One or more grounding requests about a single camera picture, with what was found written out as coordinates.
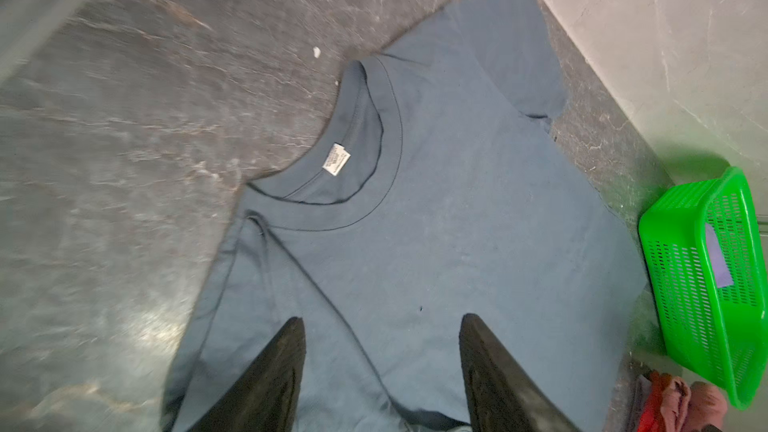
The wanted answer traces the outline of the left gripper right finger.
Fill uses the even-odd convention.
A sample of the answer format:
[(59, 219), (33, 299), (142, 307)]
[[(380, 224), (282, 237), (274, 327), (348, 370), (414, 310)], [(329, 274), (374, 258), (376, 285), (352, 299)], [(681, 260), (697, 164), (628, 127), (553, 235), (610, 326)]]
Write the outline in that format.
[(575, 431), (476, 314), (463, 316), (459, 350), (474, 431)]

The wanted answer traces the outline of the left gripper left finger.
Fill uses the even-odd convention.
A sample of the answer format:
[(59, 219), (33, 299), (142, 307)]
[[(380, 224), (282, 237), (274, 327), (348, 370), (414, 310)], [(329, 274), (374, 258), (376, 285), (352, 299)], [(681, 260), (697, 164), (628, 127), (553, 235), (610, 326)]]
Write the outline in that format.
[(304, 321), (290, 318), (194, 431), (290, 431), (306, 357)]

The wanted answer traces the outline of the grey blue t shirt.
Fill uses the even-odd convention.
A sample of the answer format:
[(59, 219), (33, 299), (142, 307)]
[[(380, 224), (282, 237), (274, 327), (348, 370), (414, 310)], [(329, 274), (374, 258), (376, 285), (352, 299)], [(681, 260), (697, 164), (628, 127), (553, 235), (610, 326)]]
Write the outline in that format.
[(162, 428), (190, 430), (291, 317), (307, 340), (295, 430), (465, 423), (458, 333), (475, 313), (601, 430), (647, 274), (550, 135), (565, 102), (537, 0), (447, 4), (350, 63), (318, 142), (245, 186)]

